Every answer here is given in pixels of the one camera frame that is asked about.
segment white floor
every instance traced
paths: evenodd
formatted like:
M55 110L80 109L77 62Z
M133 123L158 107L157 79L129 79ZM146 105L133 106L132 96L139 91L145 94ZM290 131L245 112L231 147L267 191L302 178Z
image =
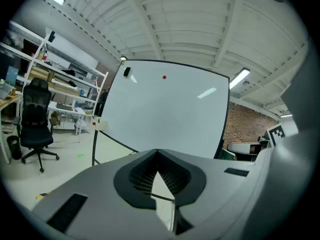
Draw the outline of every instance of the white floor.
M11 160L6 164L3 154L0 154L1 179L11 198L32 210L39 198L36 195L49 193L56 189L84 169L91 166L94 131L83 132L78 137L74 130L59 130L53 134L54 142L48 151L57 153L60 160L54 156L42 154L44 173L39 171L40 164L36 155L27 158L26 163L21 160ZM30 152L28 148L21 147L22 155ZM105 163L127 156L132 151L99 133L96 142L95 157ZM159 174L156 175L152 193L163 197L174 197ZM173 204L170 201L154 198L156 200L156 213L162 222L171 228Z

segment table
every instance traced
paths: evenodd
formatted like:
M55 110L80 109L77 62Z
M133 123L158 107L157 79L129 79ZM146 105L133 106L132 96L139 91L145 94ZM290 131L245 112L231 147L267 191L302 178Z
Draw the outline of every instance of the table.
M51 118L51 114L54 112L54 111L57 111L57 112L61 112L61 113L64 113L64 114L69 114L69 115L77 115L78 116L78 121L80 123L80 127L79 127L79 140L78 142L80 142L80 134L81 134L81 130L82 130L82 120L83 120L83 117L86 116L87 114L83 111L83 109L81 107L73 107L72 108L72 111L71 110L66 110L66 109L62 109L62 108L57 108L57 103L55 101L51 101L49 106L48 106L48 127L50 128L51 127L51 124L50 124L50 118ZM79 123L77 123L77 126L76 126L76 130L75 130L75 135L77 136L78 135L78 125Z
M1 123L1 111L9 106L11 103L16 103L16 110L15 110L15 116L19 116L19 110L20 110L20 101L21 101L21 93L15 94L15 95L9 95L8 98L6 99L0 99L0 145L1 145L1 150L4 156L4 159L7 164L10 164L11 162L11 156L8 157L6 149L5 149L5 141L2 138L2 123Z

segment metal shelving unit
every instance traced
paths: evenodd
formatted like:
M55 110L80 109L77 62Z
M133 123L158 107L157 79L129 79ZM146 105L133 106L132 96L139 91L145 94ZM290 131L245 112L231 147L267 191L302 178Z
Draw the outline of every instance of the metal shelving unit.
M62 95L66 95L66 96L72 97L72 98L74 98L76 100L88 101L88 102L94 103L93 113L92 113L92 115L93 115L94 111L96 109L96 106L97 106L97 102L98 102L101 90L102 90L102 86L104 85L104 83L106 81L106 78L108 76L108 72L106 74L103 74L103 73L99 72L98 70L96 70L95 68L92 68L92 67L86 65L83 61L80 61L79 59L77 59L74 56L68 54L67 52L59 50L56 45L54 45L53 43L48 41L49 36L50 36L49 34L45 38L42 38L41 36L33 33L32 31L26 29L25 27L17 24L16 22L13 22L13 21L9 22L8 29L13 31L13 32L15 32L15 33L17 33L18 35L22 36L24 39L26 39L29 42L31 42L31 43L33 43L33 44L38 46L38 49L37 49L36 53L33 56L29 56L29 55L27 55L27 54L15 49L14 47L11 47L9 45L6 45L6 44L0 42L0 47L4 48L6 50L9 50L15 56L18 56L18 57L20 57L20 58L22 58L24 60L29 61L29 66L28 66L28 69L27 69L27 73L24 75L24 77L18 76L17 79L20 80L20 81L23 81L24 82L24 86L29 84L31 81L28 80L28 77L29 77L30 71L32 69L32 66L35 65L35 64L39 64L39 65L41 65L43 67L46 67L49 70L52 70L52 71L55 71L55 72L57 72L57 73L59 73L61 75L64 75L69 79L75 80L78 83L82 83L82 84L88 86L89 88L90 87L91 88L95 88L97 90L97 92L98 92L96 100L85 98L85 97L81 97L81 96L76 96L76 95L69 94L69 93L66 93L66 92L63 92L63 91L60 91L60 90L56 90L54 88L50 88L49 87L49 90L52 91L52 92L55 92L55 93L58 93L58 94L62 94ZM95 84L89 83L89 82L87 82L85 80L82 80L82 79L76 77L76 76L69 75L69 74L63 72L62 70L60 70L60 69L58 69L58 68L56 68L54 66L51 66L49 64L44 63L43 61L38 60L37 57L38 57L38 54L39 54L39 52L41 51L42 48L47 49L48 51L52 52L53 54L57 55L58 57L66 60L69 63L73 64L74 66L86 71L87 73L95 75L97 78L98 77L103 77L103 81L101 83L101 86L97 86L97 81L94 81Z

